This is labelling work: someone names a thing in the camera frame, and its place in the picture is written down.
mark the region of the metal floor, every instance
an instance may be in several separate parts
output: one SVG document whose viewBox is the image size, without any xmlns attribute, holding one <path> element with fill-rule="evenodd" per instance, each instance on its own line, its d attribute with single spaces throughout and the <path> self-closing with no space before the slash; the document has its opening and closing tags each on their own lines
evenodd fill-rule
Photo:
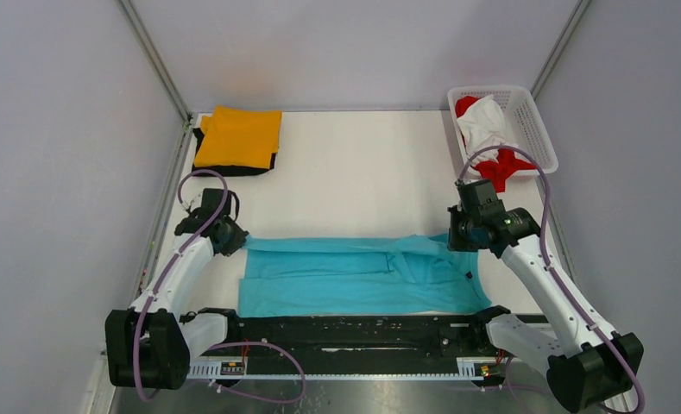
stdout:
<svg viewBox="0 0 681 414">
<path fill-rule="evenodd" d="M 522 363 L 514 363 L 513 383 L 546 386 L 543 377 Z M 117 391 L 111 414 L 360 414 L 398 413 L 426 414 L 435 412 L 525 413 L 504 388 L 498 392 L 459 391 L 475 389 L 463 381 L 308 381 L 306 397 L 292 405 L 274 405 L 221 393 L 206 388 L 205 382 L 194 382 L 178 391 L 162 391 L 151 403 L 143 403 L 132 388 Z M 237 389 L 265 397 L 291 398 L 299 391 L 299 382 L 244 381 Z M 518 390 L 516 396 L 536 414 L 564 414 L 552 396 Z M 590 408 L 586 414 L 600 413 Z"/>
</svg>

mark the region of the black cloth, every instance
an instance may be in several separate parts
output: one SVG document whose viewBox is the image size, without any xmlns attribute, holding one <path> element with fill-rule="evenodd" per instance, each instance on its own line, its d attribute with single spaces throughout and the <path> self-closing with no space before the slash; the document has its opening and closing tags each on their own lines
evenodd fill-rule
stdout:
<svg viewBox="0 0 681 414">
<path fill-rule="evenodd" d="M 203 140 L 205 138 L 205 135 L 203 134 L 203 131 L 200 130 L 200 128 L 195 128 L 192 130 L 192 133 L 195 135 L 195 138 L 198 140 L 198 147 L 195 148 L 195 153 L 197 154 L 198 151 L 200 150 L 200 146 L 203 144 Z M 252 166 L 202 166 L 200 168 L 197 168 L 195 164 L 193 163 L 192 165 L 192 170 L 211 170 L 215 171 L 216 173 L 219 173 L 223 175 L 224 177 L 248 177 L 251 175 L 261 175 L 266 173 L 267 171 L 271 171 L 274 169 L 274 163 L 276 162 L 276 153 L 272 154 L 272 160 L 271 160 L 271 165 L 269 166 L 269 169 L 267 168 L 255 168 Z M 199 173 L 197 174 L 199 177 L 208 177 L 210 174 L 208 173 Z"/>
</svg>

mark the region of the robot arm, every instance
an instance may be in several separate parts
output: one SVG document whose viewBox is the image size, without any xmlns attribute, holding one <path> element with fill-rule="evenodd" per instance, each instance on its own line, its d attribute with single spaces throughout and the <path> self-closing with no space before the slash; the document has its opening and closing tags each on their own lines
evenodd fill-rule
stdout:
<svg viewBox="0 0 681 414">
<path fill-rule="evenodd" d="M 177 254 L 178 259 L 168 265 L 159 291 L 155 293 L 158 283 L 155 278 L 127 310 L 113 310 L 106 318 L 106 352 L 111 383 L 115 386 L 134 386 L 132 343 L 135 335 L 141 337 L 140 378 L 144 386 L 172 390 L 182 386 L 190 361 L 224 341 L 227 322 L 222 314 L 201 313 L 187 323 L 180 323 L 180 313 L 205 266 L 216 254 L 235 253 L 249 234 L 229 217 L 228 202 L 215 222 L 182 248 L 214 214 L 222 196 L 223 190 L 205 189 L 201 206 L 191 211 L 175 229 L 172 255 Z M 152 302 L 147 308 L 142 332 L 136 332 L 139 312 L 149 298 Z"/>
<path fill-rule="evenodd" d="M 542 375 L 558 402 L 571 412 L 629 390 L 624 373 L 594 327 L 579 315 L 549 274 L 540 251 L 539 225 L 527 211 L 505 211 L 487 180 L 457 187 L 461 203 L 451 213 L 449 249 L 487 249 L 518 276 L 543 311 L 556 334 L 552 338 L 497 306 L 477 315 L 480 348 L 499 348 L 521 358 Z M 587 301 L 552 255 L 548 258 L 574 299 L 590 313 L 596 326 L 637 372 L 643 347 L 637 336 L 620 336 Z"/>
</svg>

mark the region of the light blue garment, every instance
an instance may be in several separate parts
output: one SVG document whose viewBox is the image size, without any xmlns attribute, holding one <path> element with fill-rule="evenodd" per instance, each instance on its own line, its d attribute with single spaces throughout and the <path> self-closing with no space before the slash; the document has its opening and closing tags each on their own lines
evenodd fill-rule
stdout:
<svg viewBox="0 0 681 414">
<path fill-rule="evenodd" d="M 447 234 L 400 239 L 255 239 L 241 280 L 241 317 L 472 313 L 490 306 L 477 253 Z"/>
</svg>

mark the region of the red cloth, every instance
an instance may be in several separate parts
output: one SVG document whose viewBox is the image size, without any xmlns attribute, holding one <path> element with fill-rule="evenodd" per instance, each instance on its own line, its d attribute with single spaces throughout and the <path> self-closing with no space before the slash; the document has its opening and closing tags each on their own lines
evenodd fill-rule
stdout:
<svg viewBox="0 0 681 414">
<path fill-rule="evenodd" d="M 463 97 L 455 103 L 455 115 L 457 118 L 464 115 L 467 109 L 480 100 L 479 97 Z M 467 142 L 464 136 L 462 144 L 467 150 Z M 505 192 L 505 181 L 518 170 L 534 170 L 536 166 L 530 162 L 519 160 L 515 153 L 510 149 L 498 150 L 498 161 L 483 161 L 473 166 L 484 179 L 489 179 L 493 183 L 495 192 Z"/>
<path fill-rule="evenodd" d="M 495 192 L 505 192 L 505 181 L 518 170 L 533 170 L 536 167 L 530 162 L 515 158 L 510 149 L 498 150 L 498 162 L 483 161 L 473 166 L 484 179 L 493 182 Z"/>
</svg>

